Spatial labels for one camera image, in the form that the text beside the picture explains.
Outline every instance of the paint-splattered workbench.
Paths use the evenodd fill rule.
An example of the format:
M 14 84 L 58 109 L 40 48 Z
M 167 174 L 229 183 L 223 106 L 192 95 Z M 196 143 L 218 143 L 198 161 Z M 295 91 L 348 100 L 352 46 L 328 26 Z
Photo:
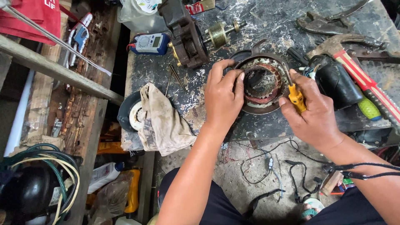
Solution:
M 228 6 L 225 11 L 216 8 L 196 16 L 199 18 L 198 23 L 202 32 L 217 21 L 225 21 L 227 24 L 233 20 L 248 23 L 240 33 L 230 34 L 230 43 L 219 49 L 208 48 L 212 63 L 228 58 L 238 50 L 250 49 L 258 40 L 266 38 L 262 51 L 280 55 L 289 62 L 290 67 L 294 68 L 299 64 L 286 54 L 286 50 L 293 46 L 306 53 L 312 50 L 316 46 L 315 42 L 320 41 L 322 37 L 322 35 L 302 31 L 296 25 L 296 18 L 304 16 L 307 11 L 316 12 L 322 16 L 336 14 L 349 9 L 357 2 L 358 0 L 221 0 L 217 2 L 217 5 L 222 8 Z M 400 34 L 379 0 L 369 2 L 348 19 L 355 23 L 355 30 L 358 33 L 389 42 L 388 50 L 390 51 L 400 50 Z M 166 71 L 169 63 L 176 65 L 172 54 L 151 56 L 134 55 L 131 52 L 128 60 L 125 97 L 140 90 L 148 82 L 152 82 L 160 91 L 165 92 L 170 75 Z M 198 133 L 206 118 L 204 88 L 212 63 L 196 70 L 175 66 L 188 93 L 185 94 L 175 78 L 171 79 L 168 90 L 167 96 L 172 105 L 189 123 L 195 134 Z M 361 64 L 379 87 L 399 105 L 400 66 L 372 61 L 363 61 Z M 390 127 L 390 123 L 386 120 L 368 121 L 357 106 L 337 111 L 335 115 L 342 131 Z M 226 140 L 254 140 L 292 135 L 293 132 L 280 110 L 266 115 L 241 112 Z M 123 132 L 122 137 L 125 141 L 131 140 L 131 135 L 128 133 Z

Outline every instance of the wooden handle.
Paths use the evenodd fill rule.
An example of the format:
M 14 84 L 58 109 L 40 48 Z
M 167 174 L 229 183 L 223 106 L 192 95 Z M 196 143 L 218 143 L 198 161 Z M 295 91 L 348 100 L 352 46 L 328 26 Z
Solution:
M 376 82 L 372 80 L 344 50 L 339 51 L 332 57 L 343 65 L 349 75 L 360 86 L 361 90 L 366 93 L 367 98 L 370 99 L 379 111 L 387 116 L 387 119 L 399 130 L 400 109 L 389 96 L 376 85 Z

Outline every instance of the plastic bag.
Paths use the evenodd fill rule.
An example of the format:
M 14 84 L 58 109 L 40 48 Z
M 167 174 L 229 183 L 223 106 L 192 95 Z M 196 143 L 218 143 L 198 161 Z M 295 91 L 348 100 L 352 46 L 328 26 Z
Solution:
M 126 196 L 132 173 L 120 174 L 113 182 L 107 184 L 98 194 L 95 201 L 96 212 L 89 224 L 100 225 L 103 222 L 124 213 Z

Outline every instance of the red bag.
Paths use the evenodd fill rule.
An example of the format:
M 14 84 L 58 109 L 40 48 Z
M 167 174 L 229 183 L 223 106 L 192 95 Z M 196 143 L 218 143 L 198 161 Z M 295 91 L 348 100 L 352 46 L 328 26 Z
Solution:
M 13 2 L 15 9 L 33 20 L 39 26 L 60 37 L 60 6 L 58 0 L 18 0 Z M 55 45 L 56 43 L 44 36 L 40 31 L 25 24 L 7 12 L 0 10 L 0 33 L 10 34 L 29 40 Z

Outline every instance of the digital multimeter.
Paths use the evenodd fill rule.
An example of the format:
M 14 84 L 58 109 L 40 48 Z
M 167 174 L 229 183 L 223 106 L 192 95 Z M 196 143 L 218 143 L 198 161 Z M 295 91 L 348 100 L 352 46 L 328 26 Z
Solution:
M 134 38 L 129 44 L 131 51 L 142 55 L 165 55 L 168 50 L 170 37 L 164 33 L 144 34 Z

